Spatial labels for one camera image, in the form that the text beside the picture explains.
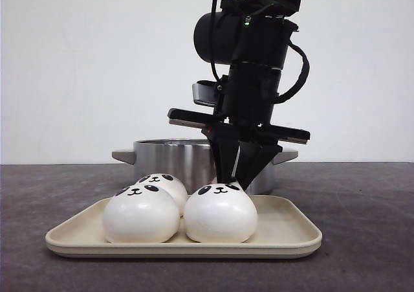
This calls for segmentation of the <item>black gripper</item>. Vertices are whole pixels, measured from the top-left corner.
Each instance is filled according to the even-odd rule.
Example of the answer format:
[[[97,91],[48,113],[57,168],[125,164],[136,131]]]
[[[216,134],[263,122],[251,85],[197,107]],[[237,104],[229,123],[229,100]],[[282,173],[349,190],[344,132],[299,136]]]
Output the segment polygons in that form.
[[[239,63],[230,67],[230,74],[221,79],[223,103],[214,107],[212,115],[172,108],[171,124],[201,128],[213,152],[218,183],[229,183],[240,142],[236,179],[246,190],[265,166],[282,151],[278,140],[307,143],[308,131],[270,124],[273,99],[281,71],[263,65]]]

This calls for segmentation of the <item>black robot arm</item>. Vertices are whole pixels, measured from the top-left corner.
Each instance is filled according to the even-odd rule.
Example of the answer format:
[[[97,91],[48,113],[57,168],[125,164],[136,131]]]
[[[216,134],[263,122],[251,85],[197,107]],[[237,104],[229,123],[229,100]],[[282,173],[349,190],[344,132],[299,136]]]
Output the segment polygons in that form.
[[[309,61],[303,58],[296,83],[285,93],[278,85],[291,42],[298,30],[290,16],[301,0],[213,0],[210,13],[197,22],[193,41],[197,54],[211,66],[228,65],[227,75],[193,85],[193,100],[213,108],[212,114],[173,108],[172,124],[201,129],[213,151],[217,181],[237,181],[247,188],[282,151],[279,141],[305,144],[302,129],[274,126],[276,104],[292,98],[305,84]]]

